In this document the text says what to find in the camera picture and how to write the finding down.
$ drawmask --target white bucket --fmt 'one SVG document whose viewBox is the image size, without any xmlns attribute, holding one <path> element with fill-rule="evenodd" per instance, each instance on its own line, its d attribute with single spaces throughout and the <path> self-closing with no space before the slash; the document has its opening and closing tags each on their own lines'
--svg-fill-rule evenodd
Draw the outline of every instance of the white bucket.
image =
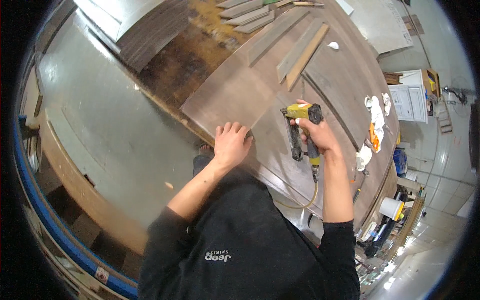
<svg viewBox="0 0 480 300">
<path fill-rule="evenodd" d="M 398 220 L 398 216 L 402 212 L 405 202 L 398 201 L 392 198 L 385 197 L 380 205 L 380 213 L 391 218 L 394 221 Z"/>
</svg>

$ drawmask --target cabinet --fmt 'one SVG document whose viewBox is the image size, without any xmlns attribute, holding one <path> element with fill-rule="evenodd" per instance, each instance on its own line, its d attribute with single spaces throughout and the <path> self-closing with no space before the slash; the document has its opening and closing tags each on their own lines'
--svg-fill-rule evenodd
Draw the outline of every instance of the cabinet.
<svg viewBox="0 0 480 300">
<path fill-rule="evenodd" d="M 421 70 L 404 71 L 400 82 L 389 85 L 392 102 L 399 120 L 427 123 L 427 98 Z"/>
</svg>

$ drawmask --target black long-sleeve shirt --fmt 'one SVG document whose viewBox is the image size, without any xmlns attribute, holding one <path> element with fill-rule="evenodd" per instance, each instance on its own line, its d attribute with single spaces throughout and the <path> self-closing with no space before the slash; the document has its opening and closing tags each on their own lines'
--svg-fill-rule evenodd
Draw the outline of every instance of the black long-sleeve shirt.
<svg viewBox="0 0 480 300">
<path fill-rule="evenodd" d="M 316 248 L 257 180 L 223 180 L 194 224 L 165 208 L 148 229 L 138 299 L 358 299 L 353 222 Z"/>
</svg>

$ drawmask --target nail gun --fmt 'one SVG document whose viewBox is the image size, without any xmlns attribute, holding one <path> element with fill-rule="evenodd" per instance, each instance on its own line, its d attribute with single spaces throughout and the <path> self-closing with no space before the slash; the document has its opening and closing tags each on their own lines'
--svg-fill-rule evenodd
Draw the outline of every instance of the nail gun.
<svg viewBox="0 0 480 300">
<path fill-rule="evenodd" d="M 307 129 L 302 128 L 307 136 L 307 152 L 303 152 L 300 143 L 300 132 L 297 124 L 291 125 L 290 120 L 296 118 L 309 119 L 313 124 L 319 124 L 324 118 L 322 116 L 322 109 L 318 104 L 292 104 L 280 110 L 285 118 L 285 125 L 287 127 L 288 139 L 290 141 L 290 148 L 292 151 L 292 158 L 296 161 L 302 161 L 303 155 L 308 155 L 309 162 L 312 165 L 313 182 L 318 182 L 320 153 L 318 147 L 313 143 L 312 138 Z"/>
</svg>

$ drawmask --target forearm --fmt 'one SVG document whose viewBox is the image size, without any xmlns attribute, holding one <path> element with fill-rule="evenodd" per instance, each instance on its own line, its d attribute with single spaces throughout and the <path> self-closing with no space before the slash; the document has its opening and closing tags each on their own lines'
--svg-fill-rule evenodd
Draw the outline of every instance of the forearm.
<svg viewBox="0 0 480 300">
<path fill-rule="evenodd" d="M 229 171 L 215 158 L 212 159 L 170 200 L 167 206 L 188 222 L 193 221 L 215 186 Z"/>
<path fill-rule="evenodd" d="M 342 151 L 340 149 L 328 150 L 324 154 L 323 221 L 337 223 L 352 219 L 352 195 Z"/>
</svg>

